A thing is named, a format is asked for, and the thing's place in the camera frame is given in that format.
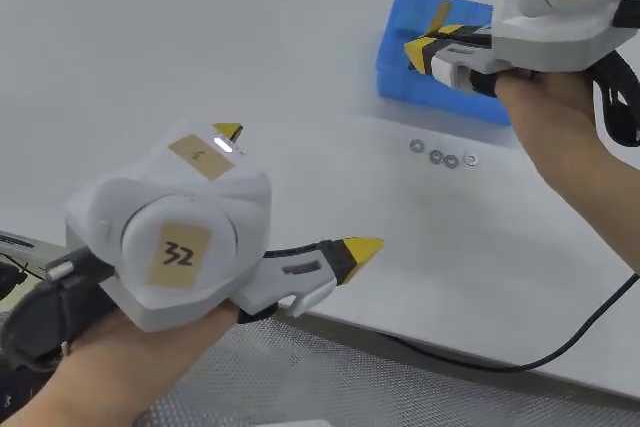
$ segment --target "beige sticker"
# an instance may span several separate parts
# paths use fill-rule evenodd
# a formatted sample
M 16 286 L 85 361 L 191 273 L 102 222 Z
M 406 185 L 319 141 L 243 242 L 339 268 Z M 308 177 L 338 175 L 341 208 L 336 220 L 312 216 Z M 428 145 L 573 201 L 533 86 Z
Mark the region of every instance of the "beige sticker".
M 177 222 L 165 223 L 147 283 L 171 289 L 192 289 L 210 241 L 209 229 Z
M 216 180 L 233 167 L 229 159 L 194 134 L 174 142 L 169 150 L 209 180 Z

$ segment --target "number 32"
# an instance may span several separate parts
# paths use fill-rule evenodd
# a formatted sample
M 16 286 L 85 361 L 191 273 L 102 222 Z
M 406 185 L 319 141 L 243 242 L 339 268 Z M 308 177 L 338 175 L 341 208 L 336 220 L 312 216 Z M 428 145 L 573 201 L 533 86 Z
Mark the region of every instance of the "number 32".
M 191 259 L 193 258 L 193 250 L 188 247 L 184 247 L 182 245 L 176 244 L 175 242 L 165 242 L 167 246 L 164 251 L 167 254 L 167 258 L 164 262 L 164 265 L 169 264 L 178 264 L 178 265 L 193 265 L 191 263 Z

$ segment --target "blue plastic container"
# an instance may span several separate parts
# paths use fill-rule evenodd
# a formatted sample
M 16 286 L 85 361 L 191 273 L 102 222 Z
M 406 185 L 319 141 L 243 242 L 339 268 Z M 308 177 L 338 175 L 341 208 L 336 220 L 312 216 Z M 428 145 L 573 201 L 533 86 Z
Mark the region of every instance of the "blue plastic container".
M 500 125 L 511 125 L 507 111 L 496 99 L 455 91 L 409 69 L 404 44 L 424 35 L 445 0 L 395 0 L 382 38 L 376 69 L 382 97 L 427 105 Z M 468 0 L 451 0 L 453 9 L 446 25 L 491 23 L 492 7 Z

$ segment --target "human hand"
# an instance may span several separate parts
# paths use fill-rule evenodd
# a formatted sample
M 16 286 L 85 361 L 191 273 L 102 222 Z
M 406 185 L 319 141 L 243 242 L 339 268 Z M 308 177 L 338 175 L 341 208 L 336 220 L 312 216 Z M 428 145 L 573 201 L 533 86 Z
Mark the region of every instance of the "human hand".
M 567 172 L 609 156 L 596 131 L 593 82 L 585 75 L 539 74 L 527 81 L 503 74 L 496 94 L 523 147 L 552 187 L 561 189 L 572 180 Z
M 237 320 L 238 308 L 225 303 L 194 323 L 145 333 L 118 310 L 72 345 L 7 425 L 131 425 Z

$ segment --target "metal mesh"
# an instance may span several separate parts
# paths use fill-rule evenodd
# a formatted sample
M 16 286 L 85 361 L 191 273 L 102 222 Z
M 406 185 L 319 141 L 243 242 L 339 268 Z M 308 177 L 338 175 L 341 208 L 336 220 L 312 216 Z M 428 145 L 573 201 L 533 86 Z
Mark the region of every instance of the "metal mesh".
M 147 426 L 631 426 L 640 413 L 487 387 L 380 359 L 276 320 L 237 327 L 164 399 Z

